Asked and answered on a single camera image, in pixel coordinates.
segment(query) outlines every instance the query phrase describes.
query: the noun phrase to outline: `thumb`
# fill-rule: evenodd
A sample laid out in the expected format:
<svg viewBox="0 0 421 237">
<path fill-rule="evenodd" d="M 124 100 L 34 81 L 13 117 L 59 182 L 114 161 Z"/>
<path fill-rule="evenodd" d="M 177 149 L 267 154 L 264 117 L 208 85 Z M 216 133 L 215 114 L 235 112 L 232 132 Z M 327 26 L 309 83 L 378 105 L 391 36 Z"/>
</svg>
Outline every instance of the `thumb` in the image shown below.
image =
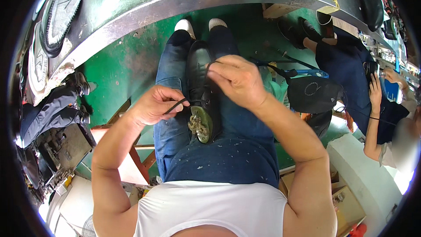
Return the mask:
<svg viewBox="0 0 421 237">
<path fill-rule="evenodd" d="M 163 102 L 163 107 L 162 107 L 162 114 L 166 113 L 166 111 L 170 110 L 171 107 L 173 107 L 175 104 L 177 103 L 177 101 L 168 101 L 168 102 Z M 170 113 L 177 113 L 177 112 L 181 112 L 183 110 L 183 104 L 180 103 L 179 105 L 176 106 L 176 108 L 172 109 L 170 111 Z"/>
<path fill-rule="evenodd" d="M 208 71 L 208 76 L 211 78 L 224 92 L 230 92 L 232 89 L 231 82 L 221 76 L 215 71 Z"/>
</svg>

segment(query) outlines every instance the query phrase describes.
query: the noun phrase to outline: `green floor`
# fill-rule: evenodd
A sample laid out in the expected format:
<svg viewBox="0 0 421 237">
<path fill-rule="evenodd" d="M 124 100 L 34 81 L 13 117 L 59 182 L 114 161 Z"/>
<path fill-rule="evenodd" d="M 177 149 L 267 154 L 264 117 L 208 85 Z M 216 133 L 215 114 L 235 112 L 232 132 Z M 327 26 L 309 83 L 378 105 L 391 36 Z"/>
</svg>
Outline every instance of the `green floor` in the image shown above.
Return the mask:
<svg viewBox="0 0 421 237">
<path fill-rule="evenodd" d="M 297 23 L 298 17 L 308 19 L 320 31 L 315 11 L 298 9 L 287 14 L 290 22 Z M 240 51 L 245 57 L 255 57 L 262 61 L 281 60 L 282 53 L 298 60 L 317 66 L 314 54 L 310 50 L 297 50 L 278 31 L 275 20 L 266 20 L 262 16 L 261 4 L 242 4 L 197 10 L 158 21 L 144 28 L 133 31 L 108 45 L 87 60 L 79 70 L 87 81 L 93 82 L 96 89 L 83 97 L 82 103 L 91 109 L 90 127 L 105 124 L 127 100 L 134 104 L 139 97 L 155 82 L 159 59 L 165 43 L 174 31 L 175 24 L 182 18 L 192 21 L 198 40 L 206 40 L 209 34 L 208 21 L 211 18 L 223 19 L 231 29 Z M 282 64 L 279 68 L 306 68 L 298 64 Z M 332 124 L 322 142 L 348 132 L 344 124 Z M 139 144 L 153 144 L 153 128 L 143 130 Z M 151 150 L 138 151 L 143 161 Z M 293 161 L 281 146 L 277 146 L 280 169 L 293 165 Z M 83 162 L 91 166 L 92 155 Z M 90 178 L 90 172 L 82 165 L 77 171 Z M 156 164 L 150 169 L 150 175 L 158 175 Z"/>
</svg>

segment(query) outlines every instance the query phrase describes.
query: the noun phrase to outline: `black shoe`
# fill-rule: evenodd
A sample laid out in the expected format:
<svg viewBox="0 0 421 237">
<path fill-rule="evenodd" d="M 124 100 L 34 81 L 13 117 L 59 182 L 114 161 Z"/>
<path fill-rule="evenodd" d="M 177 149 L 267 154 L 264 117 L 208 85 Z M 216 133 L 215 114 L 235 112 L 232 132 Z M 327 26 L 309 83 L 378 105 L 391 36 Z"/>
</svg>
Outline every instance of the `black shoe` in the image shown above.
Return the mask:
<svg viewBox="0 0 421 237">
<path fill-rule="evenodd" d="M 280 19 L 278 21 L 278 29 L 281 32 L 281 34 L 291 42 L 291 44 L 299 49 L 304 50 L 305 47 L 303 45 L 303 41 L 305 36 L 300 33 L 297 29 L 292 27 L 287 21 L 284 19 Z"/>
<path fill-rule="evenodd" d="M 310 40 L 313 40 L 314 42 L 319 42 L 322 40 L 322 36 L 316 31 L 314 26 L 307 19 L 299 17 L 298 23 L 301 24 L 301 27 Z"/>
<path fill-rule="evenodd" d="M 193 136 L 208 144 L 221 132 L 219 87 L 206 76 L 205 64 L 214 60 L 205 41 L 196 41 L 187 57 L 186 75 L 192 116 L 188 123 Z"/>
<path fill-rule="evenodd" d="M 82 95 L 89 95 L 91 88 L 87 83 L 85 76 L 81 72 L 76 73 L 76 92 L 80 97 Z"/>
<path fill-rule="evenodd" d="M 91 116 L 87 112 L 86 107 L 81 106 L 80 112 L 81 112 L 81 117 L 80 117 L 81 124 L 90 124 L 91 123 Z"/>
</svg>

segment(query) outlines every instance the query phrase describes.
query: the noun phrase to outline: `blue jeans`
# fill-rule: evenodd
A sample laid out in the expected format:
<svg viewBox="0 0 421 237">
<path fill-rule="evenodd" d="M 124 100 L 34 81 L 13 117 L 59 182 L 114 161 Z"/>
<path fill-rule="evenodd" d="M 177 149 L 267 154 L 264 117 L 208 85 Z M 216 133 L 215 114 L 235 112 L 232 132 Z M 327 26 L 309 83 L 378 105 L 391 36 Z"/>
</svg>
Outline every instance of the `blue jeans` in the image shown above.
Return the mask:
<svg viewBox="0 0 421 237">
<path fill-rule="evenodd" d="M 156 77 L 156 84 L 179 89 L 187 99 L 185 71 L 193 42 L 187 31 L 175 31 L 161 55 Z M 224 26 L 210 31 L 208 46 L 216 58 L 239 55 L 231 31 Z M 154 126 L 155 154 L 162 180 L 262 182 L 277 188 L 279 167 L 272 131 L 222 92 L 220 98 L 222 132 L 211 144 L 197 140 L 190 143 L 189 108 Z"/>
</svg>

